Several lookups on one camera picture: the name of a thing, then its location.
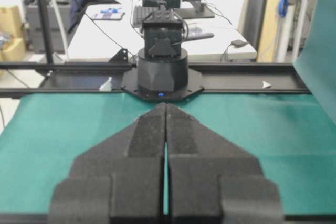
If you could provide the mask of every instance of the teal table surface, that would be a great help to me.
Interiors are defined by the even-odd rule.
[[[0,136],[0,213],[46,214],[72,160],[155,105],[127,94],[22,98]],[[202,94],[176,105],[259,157],[286,214],[336,214],[336,126],[312,95]]]

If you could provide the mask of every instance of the desk leg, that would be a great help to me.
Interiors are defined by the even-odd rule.
[[[293,47],[293,54],[292,54],[292,60],[293,62],[297,60],[299,57],[299,50],[300,50],[300,44],[301,44],[301,37],[303,32],[303,26],[305,24],[305,17],[308,7],[308,0],[302,0],[301,1],[301,10],[298,20],[298,26],[296,28],[295,33],[295,40],[294,40],[294,47]]]

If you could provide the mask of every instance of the monitor stand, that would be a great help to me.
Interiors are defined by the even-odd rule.
[[[203,3],[193,1],[190,2],[194,8],[176,9],[176,13],[183,19],[197,19],[197,18],[214,18],[215,14]]]

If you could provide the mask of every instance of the white triangle marker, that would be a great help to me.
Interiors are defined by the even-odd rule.
[[[268,83],[266,81],[263,81],[263,85],[262,85],[262,88],[263,89],[269,89],[272,87],[272,84],[271,83]]]

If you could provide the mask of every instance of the cardboard box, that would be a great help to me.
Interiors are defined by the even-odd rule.
[[[4,61],[22,61],[26,56],[26,46],[23,39],[13,39],[9,47],[2,51]]]
[[[13,38],[24,38],[22,21],[17,6],[0,6],[0,30],[10,33]]]

